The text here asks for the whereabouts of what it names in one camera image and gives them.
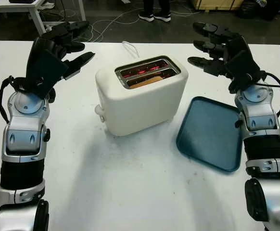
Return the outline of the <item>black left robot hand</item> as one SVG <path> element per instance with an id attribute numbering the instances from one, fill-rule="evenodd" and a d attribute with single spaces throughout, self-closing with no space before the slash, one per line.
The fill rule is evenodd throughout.
<path id="1" fill-rule="evenodd" d="M 51 31 L 45 32 L 34 40 L 26 66 L 28 75 L 30 67 L 35 64 L 43 50 L 48 50 L 60 60 L 66 54 L 80 52 L 85 48 L 85 44 L 76 42 L 76 39 L 89 26 L 88 21 L 64 22 L 53 26 Z"/>

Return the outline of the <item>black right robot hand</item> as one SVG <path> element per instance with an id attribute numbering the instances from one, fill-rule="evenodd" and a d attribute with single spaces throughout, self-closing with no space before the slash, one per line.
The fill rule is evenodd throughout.
<path id="1" fill-rule="evenodd" d="M 208 53 L 210 60 L 189 57 L 188 62 L 214 76 L 225 76 L 231 80 L 229 92 L 244 91 L 264 77 L 264 71 L 253 59 L 244 37 L 228 28 L 209 23 L 195 22 L 193 29 L 209 41 L 195 40 L 198 50 Z"/>

